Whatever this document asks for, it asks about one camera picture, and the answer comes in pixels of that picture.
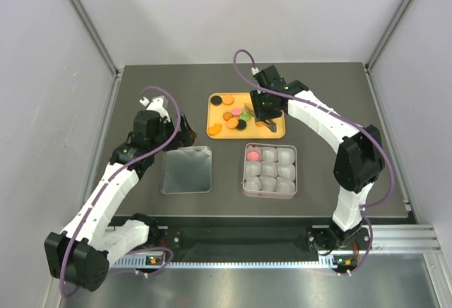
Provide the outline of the green sandwich cookie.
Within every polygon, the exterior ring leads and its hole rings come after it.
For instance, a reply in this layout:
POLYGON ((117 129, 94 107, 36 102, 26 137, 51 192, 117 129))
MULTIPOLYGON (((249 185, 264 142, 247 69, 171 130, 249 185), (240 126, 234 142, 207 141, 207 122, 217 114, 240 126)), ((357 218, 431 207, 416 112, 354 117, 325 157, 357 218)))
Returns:
POLYGON ((252 116, 248 112, 242 112, 239 119, 245 122, 248 122, 252 116))

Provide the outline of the black sandwich cookie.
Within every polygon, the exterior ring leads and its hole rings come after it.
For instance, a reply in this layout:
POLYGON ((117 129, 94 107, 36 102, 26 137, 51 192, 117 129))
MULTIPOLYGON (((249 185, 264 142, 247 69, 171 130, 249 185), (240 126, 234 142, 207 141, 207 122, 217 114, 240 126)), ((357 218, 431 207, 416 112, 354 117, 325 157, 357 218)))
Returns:
POLYGON ((236 126, 236 130, 238 130, 238 131, 243 131, 243 130, 245 130, 245 129, 246 129, 246 122, 245 122, 244 120, 240 119, 240 120, 238 121, 237 126, 236 126))

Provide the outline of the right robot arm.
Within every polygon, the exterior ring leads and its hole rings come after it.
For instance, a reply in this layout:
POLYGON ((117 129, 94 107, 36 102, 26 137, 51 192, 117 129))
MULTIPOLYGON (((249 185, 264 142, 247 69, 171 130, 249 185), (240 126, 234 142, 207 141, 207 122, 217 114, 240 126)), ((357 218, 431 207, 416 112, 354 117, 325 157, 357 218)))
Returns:
POLYGON ((389 165, 380 131, 373 125, 364 128, 338 114, 299 81, 280 83, 273 90, 260 87, 252 90, 250 97, 260 122, 287 114, 306 124, 333 149, 333 176, 339 194, 328 233, 332 247, 348 247, 362 226, 369 192, 389 165))

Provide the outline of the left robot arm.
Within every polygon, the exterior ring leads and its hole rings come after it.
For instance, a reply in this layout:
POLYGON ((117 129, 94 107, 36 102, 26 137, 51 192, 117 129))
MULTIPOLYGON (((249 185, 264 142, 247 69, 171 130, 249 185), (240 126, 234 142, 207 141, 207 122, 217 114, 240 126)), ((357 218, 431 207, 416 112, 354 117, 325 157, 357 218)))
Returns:
POLYGON ((156 247, 160 232, 138 216, 115 232, 108 232, 119 205, 142 179, 160 151, 192 146, 196 134, 184 114, 177 120, 156 110, 142 110, 126 140, 115 148, 98 185, 72 221, 44 241, 49 271, 59 280, 60 292, 72 284, 91 292, 98 289, 121 257, 134 248, 156 247))

